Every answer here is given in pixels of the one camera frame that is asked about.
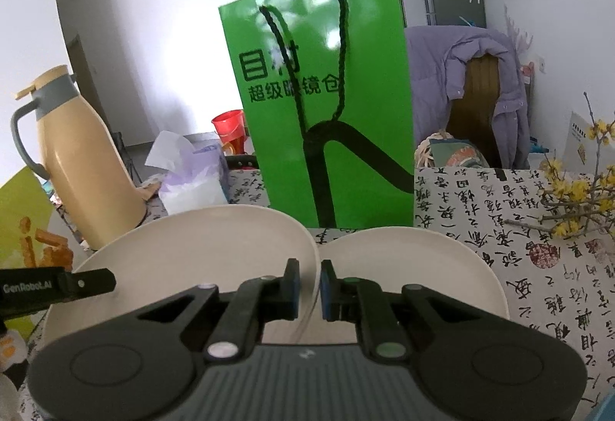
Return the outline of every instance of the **blue bowl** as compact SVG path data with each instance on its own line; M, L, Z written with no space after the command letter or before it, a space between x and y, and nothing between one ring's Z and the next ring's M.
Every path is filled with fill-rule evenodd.
M615 391L611 392L598 407L596 407L585 421L613 421L615 420Z

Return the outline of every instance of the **thermos lid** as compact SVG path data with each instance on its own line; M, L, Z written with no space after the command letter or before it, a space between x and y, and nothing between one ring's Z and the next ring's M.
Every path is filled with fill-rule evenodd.
M15 95L15 99L20 100L26 95L32 93L34 90L41 89L43 86L49 84L54 79L57 79L67 74L68 65L58 65L57 67L53 67L47 72L44 72L40 76L38 76L27 88L24 88L19 91L19 93Z

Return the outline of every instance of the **yellow thermos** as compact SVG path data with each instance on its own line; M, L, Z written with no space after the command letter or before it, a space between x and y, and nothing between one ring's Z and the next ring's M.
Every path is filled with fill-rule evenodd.
M136 227L146 205L122 163L100 116L73 84L66 65L48 70L17 99L32 101L10 120L13 141L28 167L51 180L62 204L92 249L100 249ZM26 152L17 123L36 112L42 164Z

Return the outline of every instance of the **black rope handle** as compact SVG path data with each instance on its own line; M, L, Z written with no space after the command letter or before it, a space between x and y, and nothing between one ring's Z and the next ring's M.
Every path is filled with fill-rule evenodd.
M337 0L339 2L339 76L337 79L337 108L331 116L332 121L337 121L342 115L344 111L344 107L346 105L346 49L347 49L347 18L348 18L348 0ZM271 16L270 11L266 6L261 6L258 9L260 13L265 17L271 32L276 38L276 42L278 43L278 48L280 49L280 53L282 54L282 60L284 61L284 65L286 66L286 70L288 71L288 76L290 77L290 84L293 89L293 98L294 104L297 109L297 116L299 117L299 130L301 131L301 136L305 139L308 124L306 123L306 115L305 110L303 109L303 99L301 97L301 91L299 87L299 80L297 76L294 74L294 68L290 61L290 57L288 56L288 51L286 49L286 44L284 43L284 38L278 29L273 17Z
M293 90L293 98L294 104L297 107L297 117L299 117L299 130L301 131L301 136L305 138L307 132L307 123L306 123L306 115L305 110L303 110L303 100L301 98L301 91L299 88L299 81L297 80L297 76L294 75L294 68L292 63L290 62L290 58L288 57L288 51L286 49L286 45L284 44L284 38L278 29L278 26L273 21L273 17L269 10L267 10L266 6L261 6L259 9L260 13L265 17L271 32L276 37L276 41L278 42L278 48L280 49L280 53L282 54L282 60L284 60L284 65L286 66L286 70L288 71L288 76L290 76L290 85Z

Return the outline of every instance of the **thermos handle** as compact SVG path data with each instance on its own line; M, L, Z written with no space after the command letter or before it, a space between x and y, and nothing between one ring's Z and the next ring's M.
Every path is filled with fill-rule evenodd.
M49 173L45 169L42 164L37 164L26 152L26 148L23 146L22 138L19 136L19 128L17 127L17 123L19 120L24 117L26 114L29 114L38 106L38 100L32 100L26 105L19 107L15 111L15 113L10 118L10 132L13 135L13 141L15 142L15 146L17 147L17 151L19 155L22 157L23 162L34 171L37 175L39 175L43 180L50 179Z

